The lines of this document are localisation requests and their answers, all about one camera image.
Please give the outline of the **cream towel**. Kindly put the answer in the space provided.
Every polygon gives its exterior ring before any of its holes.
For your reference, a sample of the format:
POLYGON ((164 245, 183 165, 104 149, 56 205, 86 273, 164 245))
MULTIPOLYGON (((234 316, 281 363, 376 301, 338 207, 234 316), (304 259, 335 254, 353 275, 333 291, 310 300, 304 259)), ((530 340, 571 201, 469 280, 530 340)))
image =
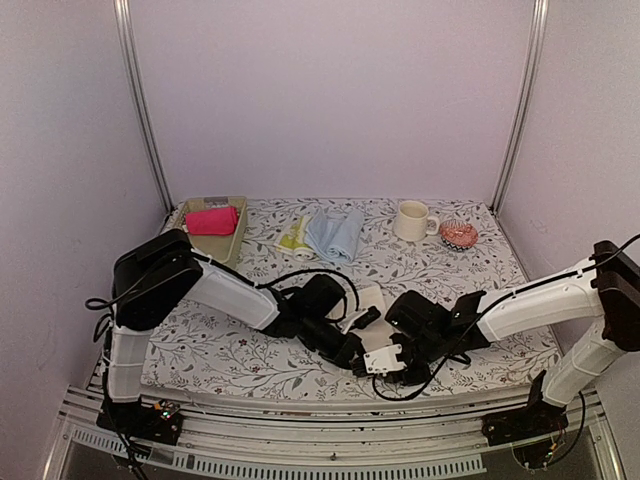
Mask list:
POLYGON ((387 305, 381 287, 371 284, 360 289, 358 295, 363 313, 355 320, 352 331, 362 339, 366 351, 391 345, 394 329, 385 321, 387 305))

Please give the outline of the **pink towel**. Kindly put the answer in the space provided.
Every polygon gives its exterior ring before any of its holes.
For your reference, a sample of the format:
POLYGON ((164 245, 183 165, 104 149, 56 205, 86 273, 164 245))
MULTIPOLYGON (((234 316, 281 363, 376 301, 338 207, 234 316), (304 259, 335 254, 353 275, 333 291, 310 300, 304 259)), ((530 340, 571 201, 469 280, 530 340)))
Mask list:
POLYGON ((236 230, 238 212, 232 206, 192 212, 185 216, 185 224, 192 235, 227 236, 236 230))

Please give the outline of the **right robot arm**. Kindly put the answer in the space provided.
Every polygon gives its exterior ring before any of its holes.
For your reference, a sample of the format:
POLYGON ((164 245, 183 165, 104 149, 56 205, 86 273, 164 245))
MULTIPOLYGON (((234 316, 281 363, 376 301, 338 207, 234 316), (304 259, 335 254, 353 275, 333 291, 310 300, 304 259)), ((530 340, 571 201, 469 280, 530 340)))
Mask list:
POLYGON ((517 415, 517 427, 537 436, 578 392, 621 356, 639 349, 639 266, 623 248, 605 240, 575 266, 513 289, 478 290, 452 308, 414 290, 398 297, 385 320, 400 368, 384 381, 425 388, 436 361, 487 348, 507 337, 574 319, 592 324, 569 352, 546 370, 531 392, 535 398, 517 415))

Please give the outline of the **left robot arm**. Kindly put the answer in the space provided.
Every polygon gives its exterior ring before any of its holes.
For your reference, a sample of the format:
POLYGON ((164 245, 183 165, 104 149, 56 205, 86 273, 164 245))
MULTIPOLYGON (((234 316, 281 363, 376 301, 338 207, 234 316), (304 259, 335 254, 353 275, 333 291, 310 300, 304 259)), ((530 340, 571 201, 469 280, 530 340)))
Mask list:
POLYGON ((297 338, 309 350, 349 370, 364 352, 361 339, 343 333, 330 311, 346 306, 342 275, 315 269, 301 286, 256 284, 198 252, 187 235, 169 230, 118 258, 113 267, 114 311, 103 388, 111 419, 128 434, 148 426, 141 377, 153 331, 183 301, 193 301, 273 338, 297 338))

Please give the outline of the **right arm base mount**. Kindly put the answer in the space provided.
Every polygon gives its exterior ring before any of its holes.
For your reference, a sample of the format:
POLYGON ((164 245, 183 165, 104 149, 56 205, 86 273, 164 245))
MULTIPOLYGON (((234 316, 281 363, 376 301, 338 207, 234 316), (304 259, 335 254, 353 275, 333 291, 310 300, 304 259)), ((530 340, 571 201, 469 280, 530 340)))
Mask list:
POLYGON ((520 408, 487 414, 481 419, 481 433, 490 446, 514 444, 512 453, 525 469, 547 467, 568 426, 565 407, 534 402, 520 408))

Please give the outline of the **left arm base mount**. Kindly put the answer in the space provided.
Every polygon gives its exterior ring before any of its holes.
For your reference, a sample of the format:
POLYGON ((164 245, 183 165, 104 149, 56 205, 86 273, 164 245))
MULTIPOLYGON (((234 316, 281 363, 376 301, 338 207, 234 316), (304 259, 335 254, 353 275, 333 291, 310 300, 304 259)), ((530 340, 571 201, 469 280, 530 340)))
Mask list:
POLYGON ((96 425, 123 437, 176 446, 183 422, 184 416, 168 408, 164 401, 145 406, 140 400, 113 403, 107 399, 102 403, 96 425))

